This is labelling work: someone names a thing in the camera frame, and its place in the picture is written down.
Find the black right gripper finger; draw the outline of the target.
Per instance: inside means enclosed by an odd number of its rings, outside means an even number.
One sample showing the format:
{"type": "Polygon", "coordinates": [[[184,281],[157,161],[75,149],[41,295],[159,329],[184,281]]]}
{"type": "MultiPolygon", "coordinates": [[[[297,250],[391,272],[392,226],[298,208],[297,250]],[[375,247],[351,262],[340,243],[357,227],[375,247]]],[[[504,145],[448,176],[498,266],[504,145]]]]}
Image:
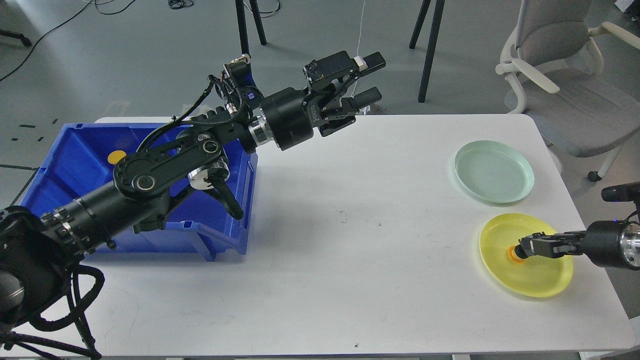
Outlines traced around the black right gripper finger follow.
{"type": "Polygon", "coordinates": [[[549,259],[563,257],[563,253],[553,246],[538,245],[528,248],[522,244],[517,244],[514,247],[514,255],[520,260],[526,260],[533,256],[542,256],[549,259]]]}
{"type": "Polygon", "coordinates": [[[534,247],[535,244],[554,244],[562,243],[562,234],[546,234],[545,232],[536,232],[526,235],[519,240],[522,247],[534,247]]]}

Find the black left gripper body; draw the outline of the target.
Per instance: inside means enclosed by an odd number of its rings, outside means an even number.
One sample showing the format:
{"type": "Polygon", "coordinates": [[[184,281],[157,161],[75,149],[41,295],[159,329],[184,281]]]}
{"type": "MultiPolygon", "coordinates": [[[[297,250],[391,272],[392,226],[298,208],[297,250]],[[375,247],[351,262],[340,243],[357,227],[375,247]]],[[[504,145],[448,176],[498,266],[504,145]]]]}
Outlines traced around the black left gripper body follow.
{"type": "Polygon", "coordinates": [[[273,95],[250,102],[247,123],[247,151],[274,141],[282,150],[311,139],[314,129],[323,137],[355,122],[361,104],[354,97],[342,97],[343,86],[331,83],[317,91],[285,88],[273,95]]]}

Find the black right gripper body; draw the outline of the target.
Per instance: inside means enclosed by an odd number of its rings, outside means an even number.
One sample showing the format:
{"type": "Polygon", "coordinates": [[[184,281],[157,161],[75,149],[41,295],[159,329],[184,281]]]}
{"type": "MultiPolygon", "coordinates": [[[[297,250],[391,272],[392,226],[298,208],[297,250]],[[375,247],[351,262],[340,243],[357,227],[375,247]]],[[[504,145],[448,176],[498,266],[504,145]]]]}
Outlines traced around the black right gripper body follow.
{"type": "Polygon", "coordinates": [[[567,231],[573,253],[586,255],[601,268],[640,269],[640,226],[637,221],[599,220],[586,230],[567,231]]]}

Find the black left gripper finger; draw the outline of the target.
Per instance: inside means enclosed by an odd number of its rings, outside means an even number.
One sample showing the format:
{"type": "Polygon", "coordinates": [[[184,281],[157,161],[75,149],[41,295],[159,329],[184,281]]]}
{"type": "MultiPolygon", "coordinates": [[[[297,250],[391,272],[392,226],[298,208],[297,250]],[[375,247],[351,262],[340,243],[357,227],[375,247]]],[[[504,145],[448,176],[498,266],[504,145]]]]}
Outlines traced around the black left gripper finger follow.
{"type": "Polygon", "coordinates": [[[360,78],[386,66],[386,59],[380,52],[365,57],[350,57],[345,51],[339,51],[322,59],[312,60],[302,68],[310,88],[324,91],[334,80],[360,78]]]}
{"type": "Polygon", "coordinates": [[[377,87],[372,87],[355,95],[353,97],[345,98],[345,110],[348,113],[359,113],[365,110],[366,107],[375,104],[382,99],[382,94],[377,87]]]}

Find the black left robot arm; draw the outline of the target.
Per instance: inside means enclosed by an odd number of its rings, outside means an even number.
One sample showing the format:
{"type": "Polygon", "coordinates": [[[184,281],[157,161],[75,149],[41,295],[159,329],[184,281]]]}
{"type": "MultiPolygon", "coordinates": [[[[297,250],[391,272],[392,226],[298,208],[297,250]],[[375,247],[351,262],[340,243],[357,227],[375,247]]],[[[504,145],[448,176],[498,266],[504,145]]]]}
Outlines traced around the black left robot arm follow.
{"type": "Polygon", "coordinates": [[[227,185],[231,171],[224,146],[239,141],[247,154],[274,141],[288,150],[313,136],[352,125],[361,109],[381,100],[377,88],[345,96],[360,78],[386,66],[379,53],[350,57],[340,51],[302,69],[307,86],[263,96],[253,81],[250,56],[210,75],[196,105],[215,91],[224,106],[204,115],[173,118],[153,130],[137,150],[118,160],[107,184],[41,216],[12,205],[1,211],[1,346],[22,347],[42,358],[38,346],[101,358],[85,313],[105,284],[86,254],[114,236],[162,230],[166,219],[195,191],[215,199],[234,219],[244,212],[227,185]]]}

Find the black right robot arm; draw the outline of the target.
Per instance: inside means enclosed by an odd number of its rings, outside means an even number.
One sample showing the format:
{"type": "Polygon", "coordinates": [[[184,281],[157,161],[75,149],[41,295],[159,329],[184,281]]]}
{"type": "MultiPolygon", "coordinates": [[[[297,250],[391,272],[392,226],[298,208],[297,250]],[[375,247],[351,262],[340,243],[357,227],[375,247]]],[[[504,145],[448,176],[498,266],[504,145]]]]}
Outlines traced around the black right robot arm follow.
{"type": "Polygon", "coordinates": [[[510,252],[517,260],[533,256],[558,259],[563,256],[585,255],[601,268],[640,269],[640,195],[639,182],[605,187],[601,198],[605,202],[633,202],[636,210],[625,219],[599,220],[586,230],[556,234],[537,232],[519,239],[510,252]]]}

